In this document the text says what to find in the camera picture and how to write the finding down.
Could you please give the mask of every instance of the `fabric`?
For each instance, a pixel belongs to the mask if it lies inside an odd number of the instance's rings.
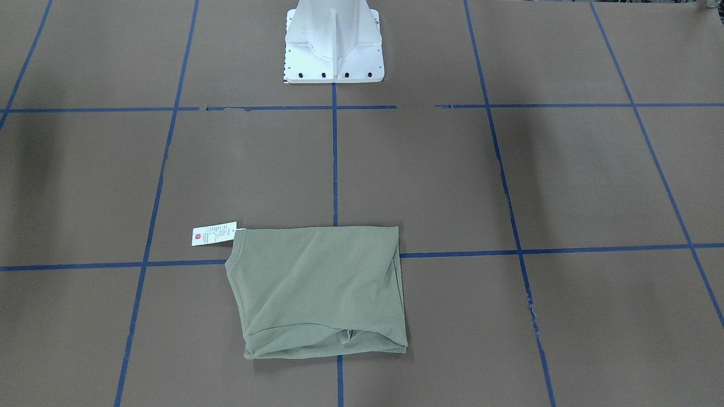
[[[226,262],[247,359],[407,349],[397,227],[238,230]]]

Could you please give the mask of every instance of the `clothing tag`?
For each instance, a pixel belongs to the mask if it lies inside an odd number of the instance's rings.
[[[210,245],[212,243],[234,240],[237,230],[236,222],[221,225],[194,227],[191,232],[191,246]]]

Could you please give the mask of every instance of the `folded garment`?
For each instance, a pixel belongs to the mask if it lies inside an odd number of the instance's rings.
[[[244,357],[407,349],[397,227],[238,230],[226,262]]]

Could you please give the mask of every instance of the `vertical blue line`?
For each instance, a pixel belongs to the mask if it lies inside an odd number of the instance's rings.
[[[332,164],[332,190],[334,196],[334,216],[332,217],[332,225],[339,226],[339,211],[337,206],[337,84],[332,84],[332,156],[334,162]],[[345,405],[345,377],[342,374],[342,355],[337,355],[337,407]]]
[[[20,74],[18,74],[17,80],[15,81],[15,86],[10,93],[10,98],[8,99],[7,105],[5,106],[5,111],[3,112],[2,117],[0,117],[0,130],[2,130],[3,125],[5,125],[7,114],[12,107],[12,102],[15,100],[17,90],[20,88],[22,77],[25,76],[25,71],[28,68],[28,64],[30,64],[30,58],[33,57],[33,53],[35,52],[35,46],[38,45],[38,40],[40,40],[41,38],[41,33],[43,32],[43,28],[45,27],[45,22],[48,19],[48,13],[50,12],[50,7],[52,4],[53,0],[48,0],[48,5],[46,6],[45,12],[43,13],[43,18],[41,19],[41,24],[38,27],[38,32],[35,33],[35,38],[33,39],[33,43],[30,45],[30,50],[28,51],[28,56],[25,57],[25,61],[22,63],[22,68],[20,68]]]
[[[480,56],[478,54],[478,43],[475,39],[475,32],[473,31],[473,23],[470,17],[470,8],[468,6],[468,0],[463,0],[465,5],[465,14],[468,20],[468,30],[470,31],[470,39],[473,46],[473,53],[475,54],[475,63],[478,67],[478,76],[480,77],[480,88],[483,92],[483,100],[485,102],[485,110],[488,116],[488,123],[490,125],[490,135],[493,139],[493,146],[495,148],[495,158],[498,160],[500,166],[500,179],[502,181],[502,188],[505,192],[505,198],[508,200],[508,212],[510,213],[510,226],[513,228],[513,237],[515,238],[515,249],[518,254],[518,263],[521,265],[521,274],[523,276],[523,283],[526,288],[526,294],[528,296],[528,310],[531,313],[531,320],[533,322],[533,331],[536,335],[536,344],[538,345],[538,354],[541,359],[541,366],[543,368],[543,375],[545,378],[545,384],[548,389],[548,400],[551,407],[555,407],[555,395],[553,393],[553,385],[550,379],[550,372],[548,370],[548,361],[545,356],[543,349],[543,343],[541,341],[540,330],[538,327],[538,317],[534,311],[533,293],[531,291],[531,284],[528,279],[528,271],[526,269],[525,258],[523,257],[523,249],[521,247],[521,239],[518,235],[518,226],[515,223],[515,213],[513,212],[513,201],[510,199],[510,191],[508,190],[508,180],[505,177],[505,167],[502,161],[502,155],[500,154],[500,146],[498,144],[497,134],[495,132],[495,123],[493,122],[492,110],[490,108],[490,102],[488,99],[488,91],[485,86],[485,78],[483,76],[483,67],[480,62]]]
[[[138,286],[136,287],[136,297],[133,303],[133,312],[131,313],[131,323],[128,330],[128,339],[126,339],[125,354],[123,356],[123,363],[121,365],[121,374],[118,378],[118,388],[116,390],[116,400],[114,407],[120,407],[121,398],[123,396],[123,387],[126,380],[126,372],[128,370],[128,361],[130,360],[131,347],[133,345],[133,335],[135,333],[135,324],[138,318],[138,309],[140,307],[141,294],[143,293],[143,282],[146,279],[146,263],[148,257],[151,254],[151,241],[153,240],[153,230],[156,226],[156,215],[159,213],[159,203],[161,202],[161,191],[164,186],[164,170],[166,168],[166,161],[169,158],[169,148],[173,139],[174,128],[176,125],[176,116],[179,109],[179,102],[181,100],[181,90],[183,89],[183,80],[186,73],[186,64],[188,63],[188,56],[191,51],[191,40],[193,38],[193,29],[196,24],[196,14],[198,12],[198,0],[193,3],[193,12],[191,13],[191,24],[188,31],[188,38],[186,40],[186,50],[184,51],[183,62],[181,64],[181,73],[179,74],[179,83],[176,89],[176,99],[174,102],[174,110],[171,114],[171,122],[169,124],[169,132],[166,138],[166,146],[164,148],[164,158],[161,161],[161,173],[159,174],[159,183],[156,186],[156,197],[153,200],[153,211],[151,212],[151,221],[148,226],[148,239],[146,240],[146,249],[143,252],[143,263],[140,274],[138,276]]]
[[[661,178],[661,182],[664,185],[664,189],[666,189],[666,194],[668,195],[669,202],[671,202],[671,206],[673,207],[674,213],[676,214],[676,219],[678,220],[679,226],[681,227],[681,232],[683,233],[683,235],[686,239],[686,244],[689,246],[689,251],[691,252],[691,255],[694,257],[694,263],[696,263],[696,267],[699,270],[699,275],[701,276],[702,281],[704,282],[704,286],[706,287],[707,292],[709,293],[709,298],[712,301],[714,310],[716,311],[717,316],[719,317],[719,323],[721,323],[722,327],[724,327],[724,314],[722,314],[722,310],[719,307],[719,303],[717,301],[716,295],[714,295],[714,290],[712,289],[712,286],[709,283],[709,278],[707,277],[707,273],[704,271],[704,267],[702,266],[702,263],[699,260],[699,254],[696,252],[694,242],[691,241],[691,236],[689,234],[689,231],[686,229],[686,225],[683,222],[683,217],[681,216],[681,212],[679,211],[678,205],[676,205],[676,200],[674,199],[673,192],[671,191],[671,188],[669,187],[669,182],[666,180],[666,176],[664,175],[664,170],[661,168],[661,163],[659,163],[659,159],[656,156],[656,151],[654,150],[654,145],[651,142],[651,138],[649,137],[649,132],[647,132],[646,127],[644,126],[644,121],[641,119],[641,115],[639,114],[639,108],[634,103],[634,98],[631,95],[631,91],[628,89],[628,84],[626,83],[626,79],[623,76],[623,71],[621,70],[621,67],[618,64],[618,59],[616,59],[616,55],[613,52],[613,47],[611,46],[611,42],[608,41],[608,36],[606,35],[606,30],[603,28],[601,19],[599,18],[598,13],[596,12],[596,7],[594,6],[593,3],[589,3],[589,5],[591,6],[591,11],[593,12],[593,16],[596,19],[598,28],[601,30],[601,35],[603,35],[603,41],[606,43],[606,47],[608,47],[609,54],[611,54],[611,59],[613,60],[613,64],[616,66],[616,71],[618,71],[618,76],[621,79],[621,83],[623,84],[623,89],[626,91],[626,95],[628,95],[628,100],[631,102],[631,107],[633,107],[633,112],[636,115],[636,120],[639,122],[639,127],[641,128],[641,133],[644,134],[644,140],[646,141],[646,145],[649,148],[651,158],[654,160],[654,165],[656,166],[656,170],[659,172],[659,177]]]

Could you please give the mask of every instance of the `white bracket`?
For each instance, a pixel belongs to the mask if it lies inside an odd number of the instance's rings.
[[[299,0],[287,13],[285,83],[384,78],[379,13],[366,0]]]

